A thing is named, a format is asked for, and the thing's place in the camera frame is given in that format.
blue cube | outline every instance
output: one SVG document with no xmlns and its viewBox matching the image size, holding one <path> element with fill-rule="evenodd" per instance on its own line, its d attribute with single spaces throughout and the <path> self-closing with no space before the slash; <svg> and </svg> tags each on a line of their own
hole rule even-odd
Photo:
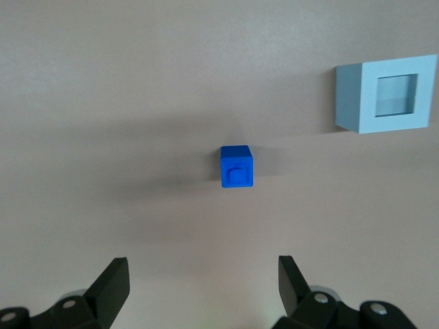
<svg viewBox="0 0 439 329">
<path fill-rule="evenodd" d="M 337 66 L 335 124 L 359 134 L 427 127 L 437 57 Z"/>
<path fill-rule="evenodd" d="M 253 156 L 247 145 L 221 147 L 221 185 L 253 186 Z"/>
</svg>

light blue box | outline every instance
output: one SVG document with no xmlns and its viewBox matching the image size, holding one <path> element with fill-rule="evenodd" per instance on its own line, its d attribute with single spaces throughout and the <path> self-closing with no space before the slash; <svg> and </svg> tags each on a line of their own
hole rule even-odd
<svg viewBox="0 0 439 329">
<path fill-rule="evenodd" d="M 359 134 L 427 127 L 437 59 L 337 66 L 335 124 Z"/>
</svg>

beige surface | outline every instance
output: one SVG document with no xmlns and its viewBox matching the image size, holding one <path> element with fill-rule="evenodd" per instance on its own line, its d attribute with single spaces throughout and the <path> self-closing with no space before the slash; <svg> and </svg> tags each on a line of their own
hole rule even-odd
<svg viewBox="0 0 439 329">
<path fill-rule="evenodd" d="M 0 2 L 0 308 L 127 256 L 114 329 L 267 329 L 291 254 L 437 328 L 438 84 L 429 128 L 360 136 L 333 68 L 438 53 L 438 28 L 436 0 Z M 217 180 L 233 143 L 252 189 Z"/>
</svg>

screw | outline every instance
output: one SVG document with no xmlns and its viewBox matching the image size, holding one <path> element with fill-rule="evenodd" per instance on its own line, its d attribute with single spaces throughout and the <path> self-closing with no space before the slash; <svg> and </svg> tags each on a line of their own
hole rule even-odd
<svg viewBox="0 0 439 329">
<path fill-rule="evenodd" d="M 314 295 L 314 299 L 321 304 L 326 304 L 327 302 L 329 302 L 328 297 L 323 293 L 316 293 Z"/>
<path fill-rule="evenodd" d="M 15 312 L 6 313 L 4 316 L 1 317 L 0 322 L 8 322 L 16 317 Z"/>
<path fill-rule="evenodd" d="M 385 307 L 378 303 L 371 304 L 370 309 L 373 310 L 376 314 L 380 314 L 380 315 L 387 314 L 387 310 L 385 309 Z"/>
<path fill-rule="evenodd" d="M 75 304 L 76 304 L 76 302 L 74 300 L 68 300 L 67 302 L 65 302 L 62 305 L 62 308 L 70 308 L 70 307 L 72 307 Z"/>
</svg>

square opening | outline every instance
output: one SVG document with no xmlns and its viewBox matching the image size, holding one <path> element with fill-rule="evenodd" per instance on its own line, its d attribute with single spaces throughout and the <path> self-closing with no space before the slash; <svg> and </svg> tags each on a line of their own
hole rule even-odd
<svg viewBox="0 0 439 329">
<path fill-rule="evenodd" d="M 417 74 L 378 79 L 375 117 L 413 113 Z"/>
</svg>

